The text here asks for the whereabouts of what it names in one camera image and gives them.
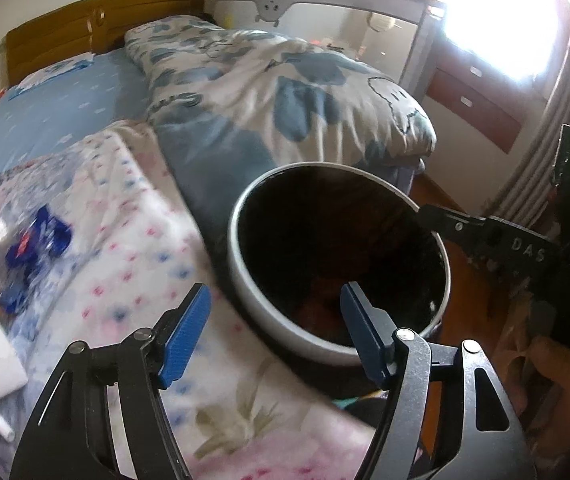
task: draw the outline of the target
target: wooden floor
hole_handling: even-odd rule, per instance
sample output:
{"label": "wooden floor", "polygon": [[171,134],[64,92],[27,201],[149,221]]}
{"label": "wooden floor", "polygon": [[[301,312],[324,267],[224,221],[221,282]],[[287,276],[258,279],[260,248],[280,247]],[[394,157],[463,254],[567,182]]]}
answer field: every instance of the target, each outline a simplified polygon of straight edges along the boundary
{"label": "wooden floor", "polygon": [[[426,176],[419,175],[412,186],[410,197],[419,206],[427,203],[458,209],[455,203]],[[465,339],[477,340],[485,354],[491,356],[507,316],[507,296],[492,286],[480,270],[467,262],[465,253],[457,245],[445,241],[451,266],[451,292],[443,320],[440,343],[459,346]],[[438,423],[440,384],[430,386],[423,441],[433,450]]]}

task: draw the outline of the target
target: bright window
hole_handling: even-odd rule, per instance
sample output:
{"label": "bright window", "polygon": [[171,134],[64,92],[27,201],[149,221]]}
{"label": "bright window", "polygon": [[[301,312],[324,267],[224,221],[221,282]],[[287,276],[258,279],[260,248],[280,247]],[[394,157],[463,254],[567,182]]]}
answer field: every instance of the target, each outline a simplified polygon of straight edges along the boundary
{"label": "bright window", "polygon": [[443,0],[447,37],[510,77],[544,72],[558,30],[556,0]]}

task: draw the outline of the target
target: drawer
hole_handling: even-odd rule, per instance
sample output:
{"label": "drawer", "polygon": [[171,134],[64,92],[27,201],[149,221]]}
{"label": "drawer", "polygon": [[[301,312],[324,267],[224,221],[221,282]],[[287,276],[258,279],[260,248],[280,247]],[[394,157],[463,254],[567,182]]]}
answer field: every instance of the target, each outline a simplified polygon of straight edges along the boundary
{"label": "drawer", "polygon": [[529,101],[529,92],[526,89],[491,64],[451,41],[447,40],[442,44],[438,69],[476,90],[520,124],[525,122]]}
{"label": "drawer", "polygon": [[520,123],[479,92],[436,70],[427,95],[471,124],[505,153],[510,152],[520,132]]}

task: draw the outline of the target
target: gray curtain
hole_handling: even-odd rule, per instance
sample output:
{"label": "gray curtain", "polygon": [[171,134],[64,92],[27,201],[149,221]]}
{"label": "gray curtain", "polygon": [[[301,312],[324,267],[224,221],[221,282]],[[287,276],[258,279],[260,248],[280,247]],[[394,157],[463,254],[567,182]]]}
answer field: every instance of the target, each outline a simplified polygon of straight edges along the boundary
{"label": "gray curtain", "polygon": [[561,73],[545,107],[535,140],[486,215],[531,227],[546,209],[561,126],[570,124],[570,40]]}

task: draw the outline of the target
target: silver screw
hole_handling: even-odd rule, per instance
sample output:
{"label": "silver screw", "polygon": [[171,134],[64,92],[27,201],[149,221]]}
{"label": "silver screw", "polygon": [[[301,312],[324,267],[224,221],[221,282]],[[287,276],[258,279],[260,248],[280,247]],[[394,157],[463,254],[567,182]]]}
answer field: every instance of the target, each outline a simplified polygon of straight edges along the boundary
{"label": "silver screw", "polygon": [[74,341],[70,346],[68,346],[68,351],[71,354],[80,354],[85,350],[85,343],[82,341]]}
{"label": "silver screw", "polygon": [[134,332],[134,339],[136,339],[136,341],[147,341],[150,337],[152,337],[151,328],[139,328]]}
{"label": "silver screw", "polygon": [[463,341],[463,347],[470,354],[478,354],[478,352],[481,351],[481,346],[473,339],[465,339]]}
{"label": "silver screw", "polygon": [[402,339],[403,341],[411,341],[416,337],[414,331],[408,328],[399,328],[398,330],[396,330],[396,335],[398,336],[399,339]]}

